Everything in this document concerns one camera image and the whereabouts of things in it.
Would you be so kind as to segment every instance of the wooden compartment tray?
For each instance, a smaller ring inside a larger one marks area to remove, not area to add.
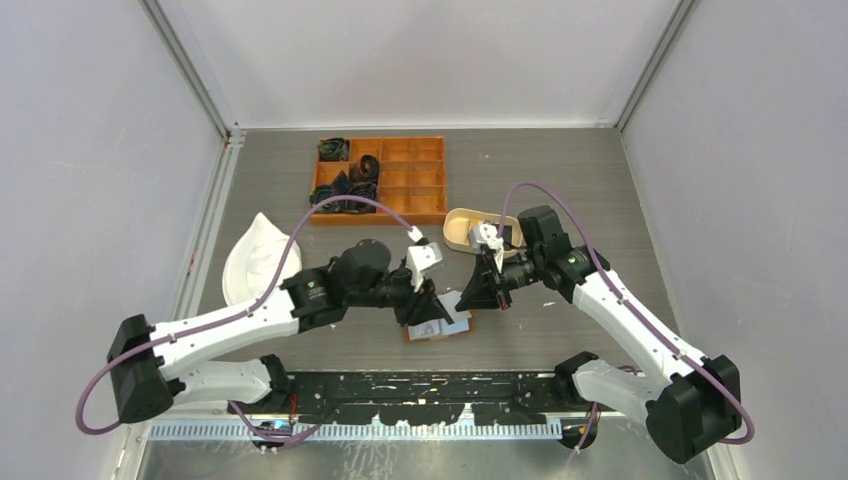
[[[443,137],[346,137],[347,161],[321,161],[316,154],[312,188],[329,185],[343,171],[348,175],[363,155],[380,162],[377,201],[413,225],[441,225],[447,215],[447,178]],[[376,213],[316,213],[318,226],[393,225],[391,215]]]

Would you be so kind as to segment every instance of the white wall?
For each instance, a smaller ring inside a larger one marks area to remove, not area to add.
[[[678,324],[742,373],[751,478],[848,468],[848,3],[701,2],[625,143]]]
[[[243,127],[612,125],[677,0],[180,0]]]
[[[0,2],[0,45],[0,478],[108,478],[123,431],[76,400],[169,313],[221,140],[138,2]]]

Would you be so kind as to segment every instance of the white cap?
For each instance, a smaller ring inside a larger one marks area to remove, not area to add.
[[[257,298],[268,288],[289,236],[281,232],[261,212],[242,235],[224,264],[221,289],[227,305]],[[300,247],[292,245],[278,284],[302,268]]]

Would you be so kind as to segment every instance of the wood grain surface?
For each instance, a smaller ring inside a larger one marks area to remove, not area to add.
[[[392,134],[386,130],[249,131],[206,279],[201,313],[225,305],[224,261],[257,212],[291,233],[308,208],[319,138]],[[521,180],[536,180],[554,189],[572,206],[630,290],[676,330],[617,131],[402,130],[396,134],[445,136],[448,209],[500,212],[506,190]],[[542,204],[552,202],[528,188],[516,194],[509,212],[516,215]],[[582,243],[567,217],[560,213],[560,218],[574,243]],[[422,231],[441,242],[441,227],[422,227]],[[409,243],[404,230],[396,226],[307,225],[297,241],[308,268],[324,265],[330,256],[362,238],[386,243],[394,261]],[[473,256],[444,245],[443,252],[445,266],[434,275],[436,285],[440,291],[461,290],[472,273]],[[557,293],[534,285],[515,292],[513,298],[514,306],[507,311],[478,312],[473,333],[443,341],[405,344],[390,310],[351,309],[335,327],[254,344],[224,359],[241,361],[274,353],[291,370],[550,370],[588,350],[613,364],[630,361],[598,324]]]

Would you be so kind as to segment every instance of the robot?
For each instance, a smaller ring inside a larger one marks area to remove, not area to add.
[[[619,411],[645,425],[659,449],[681,464],[741,427],[742,416],[727,398],[727,392],[741,398],[739,371],[729,359],[707,357],[663,325],[629,294],[605,258],[572,245],[549,206],[526,210],[518,220],[526,249],[507,260],[494,225],[472,230],[475,269],[457,311],[508,309],[512,291],[542,283],[600,323],[643,372],[633,375],[580,353],[556,365],[549,379],[559,404],[597,402]],[[132,353],[109,371],[119,421],[141,422],[175,405],[210,400],[229,400],[238,413],[287,412],[298,380],[279,358],[213,359],[339,322],[351,307],[391,308],[401,326],[450,321],[429,278],[443,262],[439,247],[417,228],[409,235],[414,244],[394,270],[384,244],[362,240],[327,265],[288,278],[267,298],[175,322],[149,324],[143,315],[124,320],[107,356],[112,362]],[[703,370],[719,385],[705,379]]]

